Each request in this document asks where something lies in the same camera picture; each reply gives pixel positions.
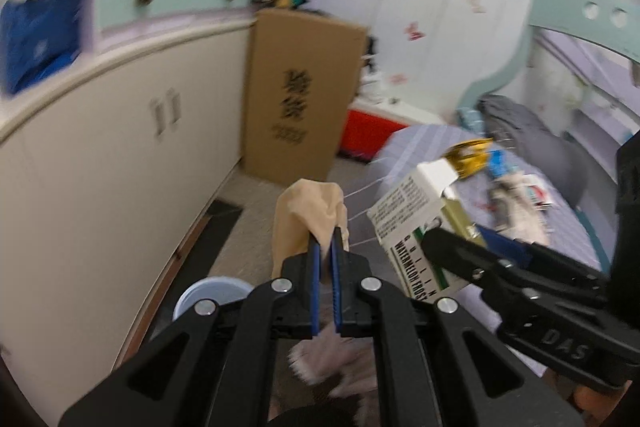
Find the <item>cabinet handle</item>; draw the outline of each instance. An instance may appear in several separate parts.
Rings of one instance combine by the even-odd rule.
[[[171,125],[175,125],[180,120],[182,116],[182,111],[180,109],[180,93],[175,89],[169,89],[166,92],[166,99],[169,101],[169,105],[171,106]]]
[[[156,120],[156,138],[162,136],[164,130],[166,128],[166,123],[164,121],[164,105],[162,105],[157,98],[154,98],[150,104],[151,113]]]

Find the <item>blue fabric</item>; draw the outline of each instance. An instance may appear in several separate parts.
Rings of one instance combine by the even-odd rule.
[[[504,158],[504,151],[502,149],[493,149],[489,151],[489,162],[486,167],[489,169],[489,174],[494,178],[504,176],[511,171],[510,166]]]
[[[0,13],[2,88],[15,94],[71,64],[80,52],[81,0],[7,1]]]
[[[508,259],[512,263],[515,263],[520,268],[527,269],[529,263],[531,263],[531,255],[527,253],[526,246],[520,241],[514,241],[509,237],[504,237],[495,230],[486,229],[480,225],[476,225],[480,231],[484,242],[486,243],[487,250],[500,257]]]
[[[478,136],[486,136],[484,130],[484,118],[482,113],[472,107],[457,108],[460,127],[477,134]]]

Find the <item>black floor mat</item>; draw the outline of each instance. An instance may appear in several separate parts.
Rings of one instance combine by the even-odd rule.
[[[174,308],[180,296],[194,282],[204,279],[209,274],[211,266],[242,214],[242,208],[222,200],[215,200],[206,213],[211,216],[209,222],[164,295],[156,315],[146,330],[142,345],[148,343],[171,324]]]

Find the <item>metal rivet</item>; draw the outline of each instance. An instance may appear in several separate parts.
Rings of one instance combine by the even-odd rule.
[[[196,302],[196,305],[193,307],[196,310],[198,315],[210,315],[214,311],[216,311],[216,303],[211,299],[203,299],[201,301]]]
[[[382,288],[382,281],[380,279],[376,279],[375,277],[365,277],[362,281],[360,281],[360,286],[362,286],[363,290],[377,292],[380,288]]]
[[[471,279],[473,279],[474,281],[479,281],[482,279],[483,275],[484,270],[482,268],[476,268],[475,270],[473,270],[473,272],[471,272]]]
[[[476,237],[478,237],[480,235],[480,232],[478,229],[476,229],[476,224],[472,224],[469,225],[468,227],[466,227],[466,233],[468,233],[469,237],[471,239],[475,239]]]
[[[540,294],[538,292],[536,292],[533,288],[523,288],[522,289],[522,294],[527,298],[527,299],[540,299]]]
[[[458,303],[449,297],[443,297],[440,299],[436,306],[442,313],[455,313],[458,311]]]
[[[293,288],[293,283],[289,279],[276,279],[271,283],[271,289],[277,293],[286,293]]]

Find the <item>gray striped bedsheet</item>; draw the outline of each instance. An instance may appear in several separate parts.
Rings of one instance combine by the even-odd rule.
[[[367,174],[356,184],[343,187],[345,205],[349,219],[349,244],[353,253],[369,259],[372,272],[381,279],[399,285],[391,263],[378,244],[373,225],[367,217],[367,210],[389,189],[398,183],[418,163],[434,161],[452,145],[478,136],[460,127],[448,125],[419,125],[407,127],[386,142],[380,153],[367,166]],[[526,174],[538,174],[550,188],[556,205],[546,211],[546,220],[552,232],[550,247],[568,257],[600,269],[600,263],[593,250],[589,236],[582,227],[574,211],[562,199],[558,191],[535,167],[505,151],[506,160]],[[489,175],[481,171],[466,180],[456,182],[456,190],[470,219],[484,227],[493,228],[493,217],[488,204]],[[495,331],[500,317],[480,299],[480,288],[469,285],[456,294],[456,299],[489,330]],[[545,366],[518,353],[530,368],[542,375]]]

